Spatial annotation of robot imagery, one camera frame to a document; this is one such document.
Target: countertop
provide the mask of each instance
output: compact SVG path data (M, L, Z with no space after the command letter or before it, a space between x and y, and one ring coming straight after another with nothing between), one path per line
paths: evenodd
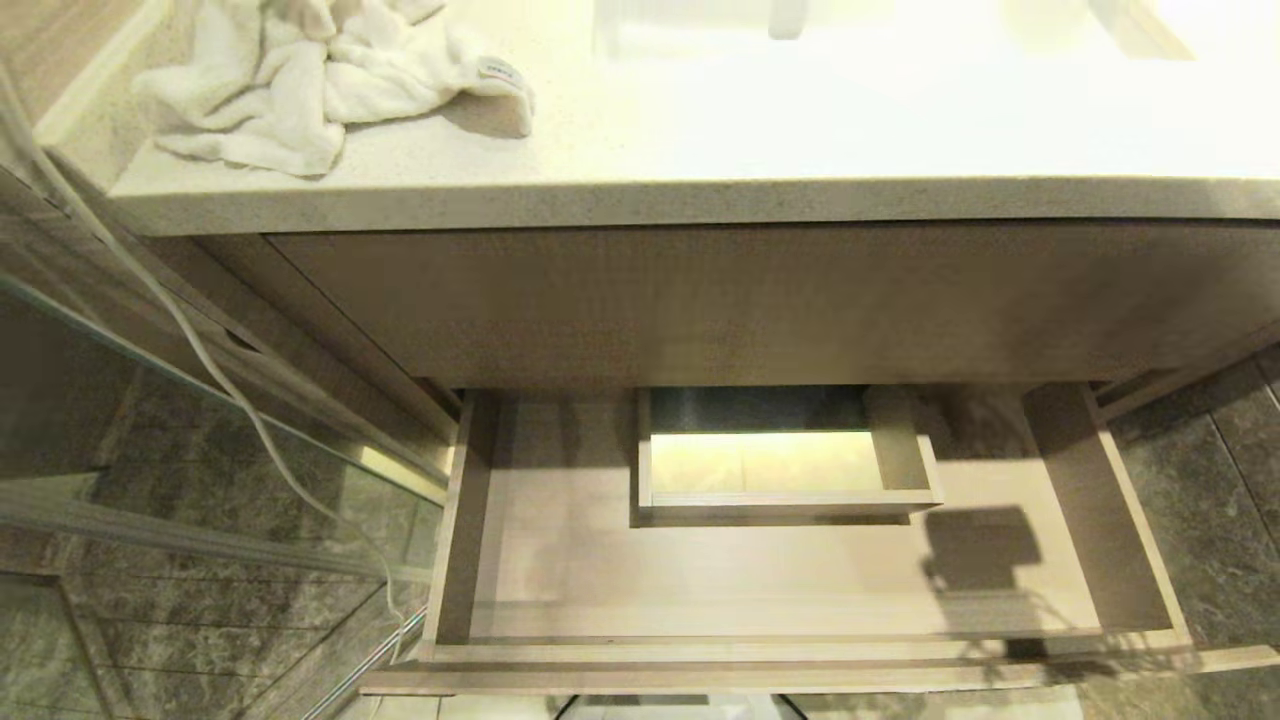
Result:
M515 137L503 100L465 96L425 118L348 128L323 179L184 160L146 142L96 183L134 232L152 236L1280 219L1280 65L1089 58L873 67L786 49L618 61L593 49L589 1L456 0L447 12L529 78L538 100L530 137ZM47 141L72 164L68 138L83 135L84 122L63 120ZM132 120L116 113L113 122Z

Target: open drawer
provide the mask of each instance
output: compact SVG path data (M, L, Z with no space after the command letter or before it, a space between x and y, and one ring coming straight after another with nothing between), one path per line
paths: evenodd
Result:
M653 527L643 393L468 391L419 657L362 692L933 691L1204 666L1084 386L896 392L943 505Z

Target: towel tag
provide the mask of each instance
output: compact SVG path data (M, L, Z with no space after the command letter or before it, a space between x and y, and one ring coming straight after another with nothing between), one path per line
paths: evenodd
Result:
M497 79L503 85L511 86L511 88L518 94L525 92L525 77L506 60L484 56L480 58L480 63L476 69L479 70L480 77Z

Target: white cable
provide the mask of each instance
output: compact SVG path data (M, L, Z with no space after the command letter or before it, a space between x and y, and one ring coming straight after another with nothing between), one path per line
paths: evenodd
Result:
M13 135L14 138L20 145L23 145L23 150L26 150L31 155L31 159L35 160L36 167L40 168L40 170L45 174L49 182L54 184L54 190L63 196L63 200L70 206L72 215L81 223L87 225L88 231L95 237L101 240L102 243L105 243L106 247L111 251L111 254L115 255L115 258L119 259L120 263L123 263L124 266L128 268L131 273L137 275L137 278L142 281L145 286L147 286L147 290L150 290L151 293L156 296L160 304L164 305L165 310L168 310L169 314L173 315L173 319L178 323L178 328L182 329L182 334L186 336L187 342L191 343L191 348L196 351L196 356L200 359L200 364L204 365L206 370L209 370L209 374L214 377L218 384L221 386L224 391L227 391L227 395L229 395L232 400L234 400L236 404L239 405L241 410L244 411L244 415L248 416L250 423L253 424L253 429L257 430L259 439L262 441L262 447L265 447L266 454L271 456L271 461L275 464L275 468L280 471L280 475L284 477L284 482L289 484L289 488L292 488L293 492L298 495L298 497L301 497L307 505L314 507L317 512L325 515L326 518L330 518L333 521L338 523L339 527L347 528L357 537L360 537L360 539L369 546L369 548L374 552L374 555L378 556L378 561L381 562L383 573L387 577L387 585L385 585L387 609L399 621L399 628L397 629L396 634L396 650L392 652L392 662L396 662L396 659L399 656L401 651L401 638L404 634L406 619L404 614L396 609L394 592L392 587L393 583L392 568L390 562L387 561L387 555L383 553L381 548L378 547L378 543L375 543L374 539L369 537L365 533L365 530L360 528L360 525L343 518L334 510L326 507L323 502L316 500L315 496L307 492L307 488L302 487L302 484L298 483L298 479L293 475L293 471L289 470L288 464L284 461L284 456L282 456L279 448L275 447L275 441L271 439L271 434L268 432L266 424L262 421L262 416L259 414L257 407L255 407L253 404L250 402L247 397L244 397L244 393L241 392L238 387L236 387L236 383L233 383L230 378L228 378L227 374L223 373L223 369L218 365L218 363L214 361L212 356L209 354L209 350L205 347L205 341L200 338L200 336L196 333L196 328L193 328L191 320L187 319L187 314L183 313L182 307L178 306L178 302L173 299L169 291L160 284L160 281L157 281L155 275L152 275L151 272L147 270L142 265L142 263L140 263L120 243L119 240L116 240L115 234L111 231L109 231L106 225L102 224L101 220L97 219L97 215L93 214L93 210L88 208L88 205L81 199L79 193L76 192L76 188L73 188L72 184L67 182L67 178L63 177L58 167L54 165L54 161L45 152L45 149L36 142L36 136L35 132L32 131L31 120L27 118L27 113L22 105L22 99L18 96L18 91L13 85L13 77L9 74L9 65L3 60L0 60L0 85L3 85L4 88L4 102L9 109L9 111L5 111L4 108L0 108L0 115L4 115L4 123L9 128L10 135Z

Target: drawer front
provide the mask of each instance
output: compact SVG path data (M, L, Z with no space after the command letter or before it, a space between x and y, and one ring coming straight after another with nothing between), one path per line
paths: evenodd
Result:
M1098 379L1280 320L1270 225L273 236L445 387Z

